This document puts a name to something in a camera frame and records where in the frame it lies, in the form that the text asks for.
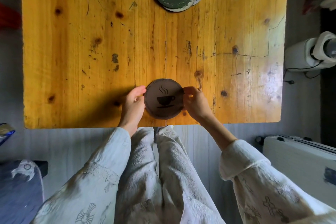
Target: wooden table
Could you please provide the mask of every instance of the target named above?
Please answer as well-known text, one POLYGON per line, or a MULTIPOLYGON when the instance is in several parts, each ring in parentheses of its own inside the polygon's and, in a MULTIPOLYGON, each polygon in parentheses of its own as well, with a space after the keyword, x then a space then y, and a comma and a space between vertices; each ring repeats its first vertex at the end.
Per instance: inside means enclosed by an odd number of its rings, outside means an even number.
MULTIPOLYGON (((280 120, 286 0, 22 0, 26 128, 114 127, 120 96, 171 78, 222 123, 280 120)), ((196 124, 185 111, 140 126, 196 124)))

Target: person's left hand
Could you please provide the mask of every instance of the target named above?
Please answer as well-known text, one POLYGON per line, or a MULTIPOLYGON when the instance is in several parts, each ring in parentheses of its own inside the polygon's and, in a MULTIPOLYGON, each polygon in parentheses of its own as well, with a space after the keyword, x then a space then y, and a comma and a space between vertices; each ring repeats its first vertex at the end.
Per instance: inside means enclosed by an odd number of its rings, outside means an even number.
POLYGON ((128 131, 132 137, 138 129, 139 121, 145 110, 146 86, 139 86, 128 93, 123 103, 121 118, 118 127, 128 131))

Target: red object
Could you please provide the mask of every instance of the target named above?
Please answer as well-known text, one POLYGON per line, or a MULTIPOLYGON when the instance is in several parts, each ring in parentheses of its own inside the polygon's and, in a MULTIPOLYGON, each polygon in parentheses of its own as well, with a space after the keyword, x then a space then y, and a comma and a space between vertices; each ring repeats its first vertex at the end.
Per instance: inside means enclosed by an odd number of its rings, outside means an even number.
POLYGON ((19 29, 21 25, 21 14, 0 3, 0 28, 19 29))

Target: person's right hand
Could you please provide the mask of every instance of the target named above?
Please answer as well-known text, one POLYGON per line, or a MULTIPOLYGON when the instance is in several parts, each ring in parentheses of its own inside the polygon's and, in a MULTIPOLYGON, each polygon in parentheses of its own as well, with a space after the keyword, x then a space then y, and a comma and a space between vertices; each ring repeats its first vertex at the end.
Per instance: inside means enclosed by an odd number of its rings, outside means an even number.
POLYGON ((207 98, 200 89, 190 86, 183 88, 183 90, 184 108, 192 118, 202 123, 214 116, 209 107, 207 98))

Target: sleeve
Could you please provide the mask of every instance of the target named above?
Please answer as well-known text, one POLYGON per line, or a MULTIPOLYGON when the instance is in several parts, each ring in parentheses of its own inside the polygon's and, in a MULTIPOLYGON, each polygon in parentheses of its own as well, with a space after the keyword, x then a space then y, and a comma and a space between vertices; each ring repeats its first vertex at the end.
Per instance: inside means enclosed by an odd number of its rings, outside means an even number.
POLYGON ((222 179, 232 180, 244 223, 289 223, 334 209, 305 193, 243 140, 221 154, 222 179))
POLYGON ((128 132, 115 128, 84 167, 42 205, 32 223, 113 223, 118 183, 130 152, 128 132))

